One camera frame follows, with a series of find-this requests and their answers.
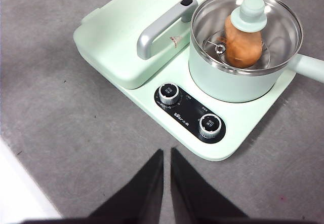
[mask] control knob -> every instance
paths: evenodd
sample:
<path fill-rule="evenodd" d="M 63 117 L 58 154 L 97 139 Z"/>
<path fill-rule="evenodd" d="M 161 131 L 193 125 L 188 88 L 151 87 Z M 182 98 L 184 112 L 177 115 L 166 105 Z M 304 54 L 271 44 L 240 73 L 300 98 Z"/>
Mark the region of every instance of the control knob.
<path fill-rule="evenodd" d="M 220 118 L 215 114 L 205 114 L 199 121 L 199 133 L 202 137 L 215 138 L 222 128 Z"/>
<path fill-rule="evenodd" d="M 179 100 L 179 88 L 173 83 L 165 83 L 158 89 L 158 96 L 165 105 L 176 104 Z"/>

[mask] mint green appliance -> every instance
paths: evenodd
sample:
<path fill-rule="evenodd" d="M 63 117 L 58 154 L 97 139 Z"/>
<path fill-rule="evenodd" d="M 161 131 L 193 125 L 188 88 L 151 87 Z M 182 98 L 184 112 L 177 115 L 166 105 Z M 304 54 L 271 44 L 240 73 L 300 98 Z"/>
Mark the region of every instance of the mint green appliance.
<path fill-rule="evenodd" d="M 112 0 L 82 20 L 74 41 L 94 69 L 190 151 L 220 161 L 237 150 L 295 72 L 280 71 L 271 89 L 258 99 L 244 103 L 216 99 L 218 95 L 204 83 L 218 67 L 206 62 L 193 43 L 190 49 L 188 45 L 190 19 L 202 2 Z"/>

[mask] black control panel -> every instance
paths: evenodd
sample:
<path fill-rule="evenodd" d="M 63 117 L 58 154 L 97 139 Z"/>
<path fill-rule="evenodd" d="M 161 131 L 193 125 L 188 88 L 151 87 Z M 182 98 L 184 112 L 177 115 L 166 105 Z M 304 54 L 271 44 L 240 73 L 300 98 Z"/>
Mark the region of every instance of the black control panel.
<path fill-rule="evenodd" d="M 160 108 L 200 141 L 213 144 L 225 136 L 224 121 L 177 85 L 161 85 L 155 91 L 154 99 Z"/>

